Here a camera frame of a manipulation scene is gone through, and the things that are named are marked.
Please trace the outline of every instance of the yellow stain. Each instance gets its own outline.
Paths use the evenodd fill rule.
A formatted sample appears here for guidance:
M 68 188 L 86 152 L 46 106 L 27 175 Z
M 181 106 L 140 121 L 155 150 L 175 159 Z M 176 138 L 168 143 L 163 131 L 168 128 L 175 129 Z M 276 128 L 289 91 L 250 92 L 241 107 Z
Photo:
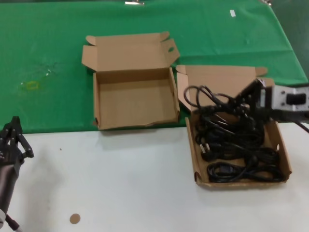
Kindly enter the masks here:
M 35 90 L 39 88 L 39 82 L 37 81 L 29 81 L 26 83 L 27 90 Z

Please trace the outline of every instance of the cardboard box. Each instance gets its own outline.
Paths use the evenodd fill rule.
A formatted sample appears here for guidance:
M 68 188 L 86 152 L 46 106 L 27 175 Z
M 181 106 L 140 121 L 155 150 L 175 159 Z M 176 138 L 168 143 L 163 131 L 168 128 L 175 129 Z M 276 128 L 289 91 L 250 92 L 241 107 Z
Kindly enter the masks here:
M 82 63 L 96 71 L 94 116 L 100 130 L 177 122 L 170 65 L 180 56 L 169 33 L 87 36 Z
M 257 76 L 261 76 L 267 73 L 266 68 L 255 67 L 238 67 L 238 66 L 184 66 L 178 65 L 176 67 L 177 73 L 177 87 L 179 100 L 184 106 L 186 106 L 191 112 L 194 110 L 192 106 L 187 104 L 183 97 L 184 89 L 189 85 L 206 85 L 213 93 L 225 93 L 232 97 L 235 97 L 240 93 L 248 84 L 250 84 Z M 267 86 L 274 85 L 272 79 L 263 78 Z M 188 98 L 191 102 L 195 102 L 195 92 L 189 92 Z M 214 104 L 206 96 L 201 95 L 201 105 Z M 271 186 L 278 183 L 266 183 L 256 182 L 248 179 L 242 179 L 239 182 L 232 183 L 212 183 L 209 182 L 207 174 L 208 162 L 204 161 L 201 157 L 201 150 L 199 145 L 195 142 L 196 130 L 195 124 L 198 120 L 198 115 L 192 114 L 191 118 L 186 118 L 186 124 L 188 129 L 188 137 L 191 149 L 192 164 L 194 169 L 194 180 L 198 185 L 208 187 L 257 187 L 257 186 Z M 288 154 L 284 146 L 284 142 L 278 127 L 277 122 L 271 121 L 265 125 L 265 143 L 264 146 L 272 147 L 278 150 L 280 155 L 280 169 L 285 176 L 286 182 L 292 173 Z M 224 162 L 230 162 L 235 165 L 244 165 L 243 159 L 236 160 L 224 160 Z

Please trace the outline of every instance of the power cord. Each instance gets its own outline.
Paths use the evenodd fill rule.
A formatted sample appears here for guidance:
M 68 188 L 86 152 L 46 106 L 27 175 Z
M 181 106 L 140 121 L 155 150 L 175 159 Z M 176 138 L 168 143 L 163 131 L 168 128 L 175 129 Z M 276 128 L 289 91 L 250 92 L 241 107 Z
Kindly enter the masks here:
M 187 92 L 196 89 L 196 104 L 189 101 Z M 215 105 L 201 106 L 199 96 L 206 95 Z M 243 178 L 265 181 L 283 181 L 279 169 L 280 157 L 270 147 L 261 147 L 265 139 L 264 122 L 247 107 L 251 103 L 251 95 L 235 99 L 226 94 L 214 94 L 207 86 L 189 86 L 184 91 L 186 102 L 197 108 L 199 114 L 195 125 L 195 142 L 201 147 L 202 158 L 211 162 L 216 159 L 244 159 L 246 166 L 241 167 L 227 162 L 212 163 L 207 172 L 209 181 L 217 183 L 234 182 Z M 218 115 L 227 113 L 238 120 L 229 122 Z M 258 173 L 269 173 L 272 177 L 264 177 Z
M 9 227 L 13 231 L 22 232 L 22 229 L 20 228 L 19 224 L 15 220 L 11 219 L 11 217 L 9 215 L 6 215 L 5 221 L 8 223 Z

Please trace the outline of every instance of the box lid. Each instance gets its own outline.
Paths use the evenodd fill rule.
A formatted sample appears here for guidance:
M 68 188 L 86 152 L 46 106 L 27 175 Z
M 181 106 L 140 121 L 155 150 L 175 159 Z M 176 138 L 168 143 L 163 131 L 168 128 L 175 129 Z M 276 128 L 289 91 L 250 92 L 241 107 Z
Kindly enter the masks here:
M 179 101 L 190 111 L 194 107 L 184 99 L 184 90 L 191 85 L 206 85 L 213 93 L 224 93 L 231 97 L 237 96 L 257 76 L 267 74 L 265 67 L 222 66 L 222 65 L 177 65 L 177 91 Z M 233 85 L 227 84 L 226 79 L 233 79 Z M 188 99 L 195 103 L 196 90 L 187 94 Z M 207 96 L 200 95 L 201 105 L 214 104 Z
M 100 72 L 169 67 L 179 56 L 169 32 L 86 36 L 82 64 Z

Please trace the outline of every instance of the brown circle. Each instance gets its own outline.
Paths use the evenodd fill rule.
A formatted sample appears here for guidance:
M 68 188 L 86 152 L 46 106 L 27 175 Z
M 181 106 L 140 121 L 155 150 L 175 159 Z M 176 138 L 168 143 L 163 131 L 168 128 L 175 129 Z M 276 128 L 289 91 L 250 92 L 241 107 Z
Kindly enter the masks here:
M 81 216 L 79 214 L 72 214 L 70 217 L 70 223 L 77 224 L 81 220 Z

